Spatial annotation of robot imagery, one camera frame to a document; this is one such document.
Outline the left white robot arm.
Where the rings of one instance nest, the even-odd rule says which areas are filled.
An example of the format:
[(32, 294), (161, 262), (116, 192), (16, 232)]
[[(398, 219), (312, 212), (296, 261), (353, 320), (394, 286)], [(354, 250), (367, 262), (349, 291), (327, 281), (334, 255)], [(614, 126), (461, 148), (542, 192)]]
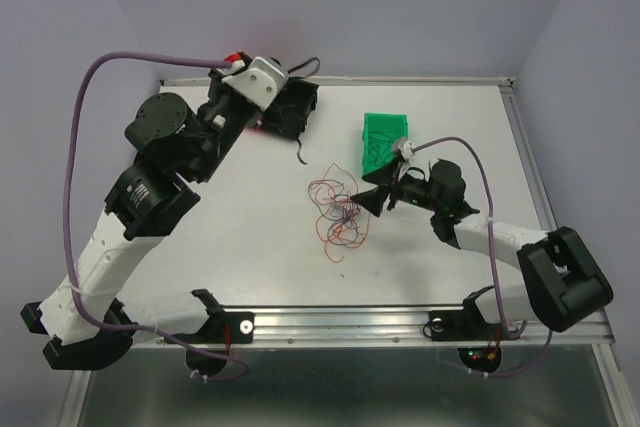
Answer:
[(174, 93), (141, 105), (125, 131), (136, 157), (107, 194), (86, 247), (68, 257), (66, 277), (48, 298), (23, 307), (28, 330), (47, 337), (51, 368), (101, 370), (134, 345), (161, 339), (183, 347), (192, 373), (210, 379), (232, 361), (234, 342), (251, 341), (253, 315), (228, 312), (207, 289), (157, 305), (121, 298), (139, 264), (199, 202), (193, 185), (211, 179), (282, 89), (243, 61), (212, 69), (210, 79), (197, 109)]

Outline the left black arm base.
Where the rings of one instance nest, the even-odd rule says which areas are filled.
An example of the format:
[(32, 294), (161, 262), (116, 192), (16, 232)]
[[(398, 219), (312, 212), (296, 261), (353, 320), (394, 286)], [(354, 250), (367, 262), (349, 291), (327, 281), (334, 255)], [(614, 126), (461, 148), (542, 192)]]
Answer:
[(195, 289), (176, 311), (164, 330), (191, 344), (248, 345), (253, 342), (255, 315), (251, 311), (227, 310), (206, 289)]

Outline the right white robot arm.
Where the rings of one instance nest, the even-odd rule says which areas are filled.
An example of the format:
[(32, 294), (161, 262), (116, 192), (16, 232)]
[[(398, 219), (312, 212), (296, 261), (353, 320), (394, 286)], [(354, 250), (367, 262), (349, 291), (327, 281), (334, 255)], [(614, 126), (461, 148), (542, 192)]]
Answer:
[(466, 202), (466, 183), (453, 162), (439, 160), (422, 170), (393, 160), (363, 179), (372, 189), (352, 200), (372, 215), (393, 210), (399, 202), (426, 209), (441, 242), (521, 274), (518, 285), (492, 283), (463, 300), (455, 316), (461, 340), (482, 337), (494, 327), (514, 334), (518, 324), (529, 322), (564, 332), (614, 299), (608, 279), (575, 230), (546, 232), (493, 221)]

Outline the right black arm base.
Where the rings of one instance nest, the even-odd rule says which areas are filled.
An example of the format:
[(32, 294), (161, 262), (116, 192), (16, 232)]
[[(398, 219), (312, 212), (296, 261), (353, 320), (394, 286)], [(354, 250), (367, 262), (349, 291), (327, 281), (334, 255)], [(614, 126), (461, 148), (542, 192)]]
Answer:
[(499, 321), (487, 322), (474, 309), (432, 310), (421, 331), (434, 342), (497, 341), (522, 334), (521, 329), (504, 329)]

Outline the green plastic bin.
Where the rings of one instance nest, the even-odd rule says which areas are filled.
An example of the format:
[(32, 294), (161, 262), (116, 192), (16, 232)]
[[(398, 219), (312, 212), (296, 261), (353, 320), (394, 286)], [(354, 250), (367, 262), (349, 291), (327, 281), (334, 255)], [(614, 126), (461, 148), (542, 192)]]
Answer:
[(366, 112), (362, 129), (362, 176), (390, 162), (394, 141), (407, 137), (408, 133), (406, 115)]

